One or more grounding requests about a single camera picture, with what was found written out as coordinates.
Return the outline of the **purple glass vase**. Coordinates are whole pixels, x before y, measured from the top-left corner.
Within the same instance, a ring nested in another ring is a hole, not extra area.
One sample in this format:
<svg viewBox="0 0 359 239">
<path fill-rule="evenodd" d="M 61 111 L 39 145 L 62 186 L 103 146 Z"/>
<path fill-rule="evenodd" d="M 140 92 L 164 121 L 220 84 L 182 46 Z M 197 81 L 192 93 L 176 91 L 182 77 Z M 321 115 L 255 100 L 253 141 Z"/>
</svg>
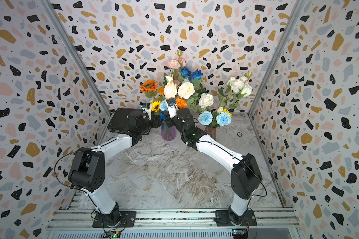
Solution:
<svg viewBox="0 0 359 239">
<path fill-rule="evenodd" d="M 169 127 L 166 120 L 162 121 L 161 125 L 161 137 L 165 141 L 172 141 L 176 137 L 176 129 L 174 126 Z"/>
</svg>

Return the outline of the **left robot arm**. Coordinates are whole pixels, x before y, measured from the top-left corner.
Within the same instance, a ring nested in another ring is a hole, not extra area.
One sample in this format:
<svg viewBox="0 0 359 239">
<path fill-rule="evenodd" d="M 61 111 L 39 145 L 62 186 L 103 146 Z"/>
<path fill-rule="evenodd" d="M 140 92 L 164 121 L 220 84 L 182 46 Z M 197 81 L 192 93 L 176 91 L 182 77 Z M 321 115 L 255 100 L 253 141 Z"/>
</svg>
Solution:
<svg viewBox="0 0 359 239">
<path fill-rule="evenodd" d="M 69 182 L 82 190 L 95 206 L 95 219 L 104 227 L 117 227 L 123 220 L 119 205 L 113 200 L 104 181 L 106 162 L 118 153 L 135 146 L 153 128 L 159 128 L 162 120 L 149 109 L 120 108 L 114 113 L 108 129 L 117 136 L 92 148 L 80 148 L 74 153 Z"/>
</svg>

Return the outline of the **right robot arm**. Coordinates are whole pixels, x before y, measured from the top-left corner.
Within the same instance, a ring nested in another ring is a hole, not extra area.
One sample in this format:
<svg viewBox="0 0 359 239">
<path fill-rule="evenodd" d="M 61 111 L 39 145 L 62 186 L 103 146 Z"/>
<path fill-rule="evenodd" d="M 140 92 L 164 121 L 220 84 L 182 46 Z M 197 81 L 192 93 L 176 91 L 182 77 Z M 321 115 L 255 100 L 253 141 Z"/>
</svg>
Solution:
<svg viewBox="0 0 359 239">
<path fill-rule="evenodd" d="M 242 155 L 234 152 L 215 141 L 195 125 L 189 109 L 170 108 L 169 116 L 188 147 L 208 155 L 230 172 L 234 196 L 229 210 L 234 216 L 241 217 L 248 208 L 253 192 L 262 183 L 255 157 L 249 153 Z"/>
</svg>

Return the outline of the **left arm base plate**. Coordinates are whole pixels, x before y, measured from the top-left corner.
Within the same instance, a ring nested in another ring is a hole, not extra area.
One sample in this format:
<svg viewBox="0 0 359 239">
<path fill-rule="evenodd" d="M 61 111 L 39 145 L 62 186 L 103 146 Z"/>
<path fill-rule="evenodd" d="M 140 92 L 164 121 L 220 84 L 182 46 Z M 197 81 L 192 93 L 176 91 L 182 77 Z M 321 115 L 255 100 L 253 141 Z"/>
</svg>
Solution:
<svg viewBox="0 0 359 239">
<path fill-rule="evenodd" d="M 132 228 L 135 223 L 136 215 L 136 211 L 116 211 L 112 212 L 109 215 L 104 215 L 100 214 L 99 212 L 96 212 L 92 227 L 104 228 L 107 230 L 117 228 Z"/>
</svg>

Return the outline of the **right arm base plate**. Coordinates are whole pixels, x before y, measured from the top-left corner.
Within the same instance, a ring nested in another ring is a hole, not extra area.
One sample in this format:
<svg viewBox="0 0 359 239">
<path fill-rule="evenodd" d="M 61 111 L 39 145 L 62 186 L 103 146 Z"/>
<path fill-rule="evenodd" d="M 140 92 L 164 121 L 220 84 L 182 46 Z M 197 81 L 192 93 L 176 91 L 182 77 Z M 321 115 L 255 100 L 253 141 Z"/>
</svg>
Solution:
<svg viewBox="0 0 359 239">
<path fill-rule="evenodd" d="M 236 215 L 230 208 L 228 210 L 215 211 L 215 218 L 218 227 L 250 227 L 256 226 L 257 221 L 254 212 L 247 209 L 243 215 Z"/>
</svg>

